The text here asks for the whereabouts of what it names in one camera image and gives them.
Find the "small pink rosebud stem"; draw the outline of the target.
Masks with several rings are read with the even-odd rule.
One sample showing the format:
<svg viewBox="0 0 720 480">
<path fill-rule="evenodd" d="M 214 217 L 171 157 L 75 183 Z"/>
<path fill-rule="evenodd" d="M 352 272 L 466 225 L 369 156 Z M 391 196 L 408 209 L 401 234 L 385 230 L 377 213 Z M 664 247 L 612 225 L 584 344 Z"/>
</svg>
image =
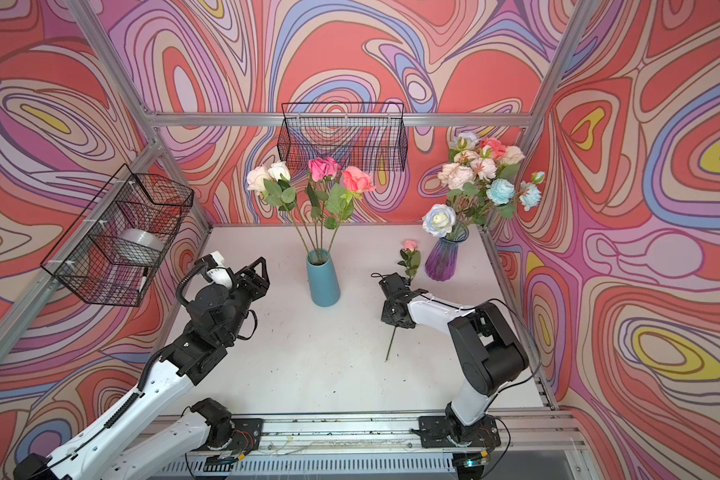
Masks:
<svg viewBox="0 0 720 480">
<path fill-rule="evenodd" d="M 405 275 L 399 275 L 410 282 L 411 289 L 412 280 L 415 278 L 421 262 L 421 252 L 418 249 L 418 243 L 415 240 L 404 240 L 402 248 L 400 250 L 400 256 L 401 260 L 398 262 L 398 265 L 405 270 Z M 398 328 L 399 327 L 393 327 L 393 333 L 387 350 L 386 359 L 389 359 L 392 343 L 394 341 L 395 333 Z"/>
</svg>

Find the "purple blue glass vase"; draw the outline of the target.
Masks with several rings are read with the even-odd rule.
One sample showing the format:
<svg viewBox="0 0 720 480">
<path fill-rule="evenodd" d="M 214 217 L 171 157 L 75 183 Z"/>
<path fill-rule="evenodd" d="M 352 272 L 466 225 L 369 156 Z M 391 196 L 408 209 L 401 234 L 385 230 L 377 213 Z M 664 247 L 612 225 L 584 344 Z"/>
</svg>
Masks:
<svg viewBox="0 0 720 480">
<path fill-rule="evenodd" d="M 469 230 L 463 223 L 455 224 L 449 234 L 439 238 L 425 262 L 427 276 L 439 282 L 450 280 L 456 271 L 459 247 L 468 238 Z"/>
</svg>

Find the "teal ceramic cylinder vase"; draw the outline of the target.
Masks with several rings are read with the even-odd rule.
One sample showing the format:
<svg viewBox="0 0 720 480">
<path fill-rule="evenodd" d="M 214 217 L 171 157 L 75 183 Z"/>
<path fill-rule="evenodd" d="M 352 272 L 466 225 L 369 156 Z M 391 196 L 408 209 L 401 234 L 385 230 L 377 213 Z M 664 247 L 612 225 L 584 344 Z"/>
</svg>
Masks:
<svg viewBox="0 0 720 480">
<path fill-rule="evenodd" d="M 330 254 L 323 249 L 312 250 L 306 260 L 308 285 L 313 303 L 330 307 L 341 296 L 338 277 Z"/>
</svg>

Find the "white blue-edged rose stem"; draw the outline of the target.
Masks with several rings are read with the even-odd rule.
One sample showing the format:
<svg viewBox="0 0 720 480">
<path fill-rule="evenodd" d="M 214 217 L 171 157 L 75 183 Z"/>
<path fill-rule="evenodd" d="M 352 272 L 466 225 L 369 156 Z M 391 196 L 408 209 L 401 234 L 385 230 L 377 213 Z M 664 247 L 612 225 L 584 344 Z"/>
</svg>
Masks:
<svg viewBox="0 0 720 480">
<path fill-rule="evenodd" d="M 436 238 L 450 234 L 457 222 L 455 210 L 446 204 L 435 204 L 422 217 L 423 230 Z"/>
</svg>

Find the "single white rosebud stem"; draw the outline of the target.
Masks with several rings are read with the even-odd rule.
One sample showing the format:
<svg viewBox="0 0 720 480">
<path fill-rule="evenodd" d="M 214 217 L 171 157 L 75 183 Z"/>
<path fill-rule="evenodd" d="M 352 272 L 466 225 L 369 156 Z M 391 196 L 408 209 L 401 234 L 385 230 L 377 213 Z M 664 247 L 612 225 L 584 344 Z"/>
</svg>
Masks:
<svg viewBox="0 0 720 480">
<path fill-rule="evenodd" d="M 277 208 L 278 211 L 285 212 L 301 239 L 301 242 L 307 253 L 316 250 L 316 244 L 310 235 L 306 223 L 301 220 L 301 227 L 297 224 L 296 210 L 298 207 L 297 190 L 291 184 L 291 173 L 285 162 L 274 162 L 267 169 L 268 178 L 264 180 L 264 201 Z"/>
</svg>

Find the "small white pink rose spray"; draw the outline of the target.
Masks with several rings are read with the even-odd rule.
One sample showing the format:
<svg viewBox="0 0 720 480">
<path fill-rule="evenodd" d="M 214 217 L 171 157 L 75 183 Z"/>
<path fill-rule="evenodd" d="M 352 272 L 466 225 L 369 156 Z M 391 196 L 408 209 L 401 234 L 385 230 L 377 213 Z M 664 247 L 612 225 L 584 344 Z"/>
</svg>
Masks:
<svg viewBox="0 0 720 480">
<path fill-rule="evenodd" d="M 268 178 L 267 169 L 270 167 L 261 165 L 251 170 L 246 176 L 246 188 L 248 191 L 256 193 L 259 198 L 267 204 L 263 197 L 265 196 L 264 180 Z"/>
</svg>

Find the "coral pink rose stem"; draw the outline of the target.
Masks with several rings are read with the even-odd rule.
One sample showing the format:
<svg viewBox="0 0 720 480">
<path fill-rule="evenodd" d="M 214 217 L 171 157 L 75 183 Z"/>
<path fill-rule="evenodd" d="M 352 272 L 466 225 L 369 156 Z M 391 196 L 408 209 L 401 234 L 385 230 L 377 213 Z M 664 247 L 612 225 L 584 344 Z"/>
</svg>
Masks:
<svg viewBox="0 0 720 480">
<path fill-rule="evenodd" d="M 367 192 L 375 190 L 373 177 L 357 167 L 350 166 L 341 172 L 340 178 L 334 182 L 325 202 L 328 216 L 325 227 L 332 231 L 328 245 L 331 253 L 340 226 L 349 221 L 355 212 L 355 203 L 363 199 Z"/>
</svg>

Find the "peach peony flower stem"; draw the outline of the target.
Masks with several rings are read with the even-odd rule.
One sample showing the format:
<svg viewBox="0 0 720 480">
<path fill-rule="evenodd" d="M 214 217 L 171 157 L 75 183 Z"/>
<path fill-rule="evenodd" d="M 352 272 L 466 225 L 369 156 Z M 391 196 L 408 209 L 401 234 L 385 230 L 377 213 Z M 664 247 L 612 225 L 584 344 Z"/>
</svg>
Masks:
<svg viewBox="0 0 720 480">
<path fill-rule="evenodd" d="M 484 156 L 479 151 L 462 150 L 442 165 L 437 178 L 447 189 L 447 205 L 462 206 L 468 200 L 474 199 L 492 206 L 488 190 L 498 172 L 499 165 L 490 154 Z"/>
</svg>

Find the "teal peony flower stem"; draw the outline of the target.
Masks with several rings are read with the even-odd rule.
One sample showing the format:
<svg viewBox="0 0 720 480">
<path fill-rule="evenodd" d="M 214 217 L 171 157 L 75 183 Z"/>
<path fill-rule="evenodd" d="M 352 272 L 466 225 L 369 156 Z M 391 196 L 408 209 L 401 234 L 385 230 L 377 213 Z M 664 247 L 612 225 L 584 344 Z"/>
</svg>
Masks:
<svg viewBox="0 0 720 480">
<path fill-rule="evenodd" d="M 540 204 L 542 192 L 539 186 L 545 178 L 545 172 L 533 172 L 530 180 L 521 181 L 519 187 L 515 187 L 509 180 L 497 179 L 491 183 L 486 196 L 500 217 L 512 219 L 518 207 L 528 212 Z"/>
</svg>

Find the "white blue rose stem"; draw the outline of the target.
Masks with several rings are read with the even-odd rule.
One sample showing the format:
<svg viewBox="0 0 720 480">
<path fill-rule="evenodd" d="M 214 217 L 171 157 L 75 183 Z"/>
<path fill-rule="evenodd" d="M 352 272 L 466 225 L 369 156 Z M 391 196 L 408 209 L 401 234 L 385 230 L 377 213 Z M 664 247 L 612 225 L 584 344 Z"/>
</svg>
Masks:
<svg viewBox="0 0 720 480">
<path fill-rule="evenodd" d="M 480 138 L 471 131 L 465 131 L 453 136 L 449 142 L 450 153 L 460 153 L 463 151 L 476 152 L 479 146 Z"/>
</svg>

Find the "pink rosebud spray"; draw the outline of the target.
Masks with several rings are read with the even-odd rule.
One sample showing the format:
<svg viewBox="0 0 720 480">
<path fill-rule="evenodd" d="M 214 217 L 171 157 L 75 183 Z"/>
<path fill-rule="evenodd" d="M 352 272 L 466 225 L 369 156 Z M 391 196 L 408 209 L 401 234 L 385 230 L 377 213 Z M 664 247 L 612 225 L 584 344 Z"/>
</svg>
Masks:
<svg viewBox="0 0 720 480">
<path fill-rule="evenodd" d="M 479 142 L 479 155 L 500 162 L 507 153 L 507 146 L 496 138 L 482 138 Z"/>
</svg>

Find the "magenta rose stem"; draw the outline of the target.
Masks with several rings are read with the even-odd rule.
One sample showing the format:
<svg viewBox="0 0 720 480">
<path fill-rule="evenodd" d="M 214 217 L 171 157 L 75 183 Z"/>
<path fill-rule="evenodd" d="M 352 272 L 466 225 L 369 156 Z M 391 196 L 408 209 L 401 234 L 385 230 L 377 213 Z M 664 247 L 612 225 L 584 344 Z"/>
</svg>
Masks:
<svg viewBox="0 0 720 480">
<path fill-rule="evenodd" d="M 308 162 L 306 193 L 315 233 L 315 247 L 309 254 L 311 265 L 322 265 L 327 261 L 330 247 L 324 248 L 324 230 L 331 230 L 335 234 L 340 224 L 343 209 L 340 172 L 340 165 L 332 157 L 315 158 Z"/>
</svg>

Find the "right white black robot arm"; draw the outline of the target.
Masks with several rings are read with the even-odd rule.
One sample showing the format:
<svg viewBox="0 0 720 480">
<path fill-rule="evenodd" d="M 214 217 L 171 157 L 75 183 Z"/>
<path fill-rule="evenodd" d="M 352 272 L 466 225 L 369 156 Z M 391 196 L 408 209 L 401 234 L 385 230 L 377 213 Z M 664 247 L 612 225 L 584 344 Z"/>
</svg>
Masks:
<svg viewBox="0 0 720 480">
<path fill-rule="evenodd" d="M 412 433 L 424 448 L 491 451 L 501 444 L 488 409 L 499 391 L 530 367 L 528 355 L 500 309 L 491 302 L 461 306 L 412 290 L 397 273 L 374 274 L 385 300 L 381 321 L 398 329 L 427 326 L 452 340 L 464 383 L 444 413 L 421 416 Z"/>
</svg>

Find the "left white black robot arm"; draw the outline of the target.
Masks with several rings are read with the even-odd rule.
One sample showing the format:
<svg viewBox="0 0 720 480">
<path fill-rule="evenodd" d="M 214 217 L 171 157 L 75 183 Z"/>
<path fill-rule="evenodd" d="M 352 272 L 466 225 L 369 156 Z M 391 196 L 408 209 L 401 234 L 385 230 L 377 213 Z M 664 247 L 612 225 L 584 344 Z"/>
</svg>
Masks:
<svg viewBox="0 0 720 480">
<path fill-rule="evenodd" d="M 176 287 L 176 299 L 190 317 L 182 334 L 149 357 L 137 383 L 114 406 L 50 454 L 28 455 L 14 467 L 14 478 L 148 479 L 198 448 L 224 453 L 225 462 L 242 460 L 256 441 L 210 398 L 149 439 L 136 439 L 246 340 L 242 326 L 257 317 L 251 305 L 269 287 L 262 257 L 238 271 L 226 267 L 218 252 L 201 257 Z"/>
</svg>

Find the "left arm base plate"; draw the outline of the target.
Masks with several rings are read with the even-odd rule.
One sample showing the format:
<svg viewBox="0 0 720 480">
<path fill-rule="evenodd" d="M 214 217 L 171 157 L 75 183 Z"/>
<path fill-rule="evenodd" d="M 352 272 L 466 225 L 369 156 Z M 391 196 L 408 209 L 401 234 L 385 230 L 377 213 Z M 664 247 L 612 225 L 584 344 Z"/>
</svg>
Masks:
<svg viewBox="0 0 720 480">
<path fill-rule="evenodd" d="M 230 451 L 250 454 L 259 449 L 264 420 L 233 417 L 210 427 L 207 438 L 196 447 L 201 451 Z"/>
</svg>

